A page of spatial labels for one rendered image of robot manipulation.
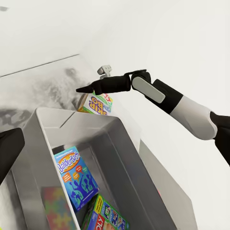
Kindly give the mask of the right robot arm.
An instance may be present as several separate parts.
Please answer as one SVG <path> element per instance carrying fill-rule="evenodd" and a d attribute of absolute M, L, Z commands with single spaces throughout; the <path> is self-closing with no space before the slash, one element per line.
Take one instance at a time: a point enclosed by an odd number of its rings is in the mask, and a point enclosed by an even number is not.
<path fill-rule="evenodd" d="M 101 95 L 129 92 L 133 87 L 153 104 L 170 114 L 198 139 L 214 139 L 219 127 L 230 129 L 230 116 L 216 115 L 210 108 L 191 100 L 159 79 L 151 83 L 150 73 L 146 69 L 113 77 L 110 77 L 111 71 L 110 65 L 102 66 L 97 71 L 102 75 L 100 79 L 92 82 L 91 85 L 76 89 L 76 92 L 95 92 L 95 95 Z"/>

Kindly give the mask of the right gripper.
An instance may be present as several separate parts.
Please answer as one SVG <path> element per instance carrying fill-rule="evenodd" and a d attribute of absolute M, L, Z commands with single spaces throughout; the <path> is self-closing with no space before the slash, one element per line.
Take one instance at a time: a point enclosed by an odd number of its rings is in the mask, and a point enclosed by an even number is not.
<path fill-rule="evenodd" d="M 95 95 L 101 95 L 103 93 L 116 93 L 119 92 L 116 86 L 117 76 L 103 78 L 102 80 L 97 80 L 86 87 L 76 89 L 76 92 L 81 93 L 93 93 Z"/>

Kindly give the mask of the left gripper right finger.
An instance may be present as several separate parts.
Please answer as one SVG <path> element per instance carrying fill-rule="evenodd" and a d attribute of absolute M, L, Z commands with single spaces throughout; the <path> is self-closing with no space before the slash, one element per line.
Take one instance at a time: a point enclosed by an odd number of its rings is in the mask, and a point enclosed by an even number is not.
<path fill-rule="evenodd" d="M 219 127 L 215 139 L 215 145 L 230 166 L 230 129 Z"/>

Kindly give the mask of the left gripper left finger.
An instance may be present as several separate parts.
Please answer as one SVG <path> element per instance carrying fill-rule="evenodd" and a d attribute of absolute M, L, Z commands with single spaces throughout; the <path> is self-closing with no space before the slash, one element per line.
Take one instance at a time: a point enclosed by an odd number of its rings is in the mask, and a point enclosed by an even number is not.
<path fill-rule="evenodd" d="M 24 146 L 24 135 L 20 127 L 0 133 L 0 184 Z"/>

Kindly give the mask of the board game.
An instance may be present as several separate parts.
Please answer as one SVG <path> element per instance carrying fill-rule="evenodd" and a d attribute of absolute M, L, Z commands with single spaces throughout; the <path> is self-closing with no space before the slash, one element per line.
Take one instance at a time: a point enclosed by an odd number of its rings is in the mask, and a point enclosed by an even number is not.
<path fill-rule="evenodd" d="M 113 99 L 107 93 L 86 93 L 77 112 L 110 116 L 112 103 Z"/>
<path fill-rule="evenodd" d="M 99 186 L 75 146 L 54 155 L 74 213 L 94 195 Z"/>
<path fill-rule="evenodd" d="M 91 198 L 81 230 L 129 230 L 130 223 L 100 194 Z"/>

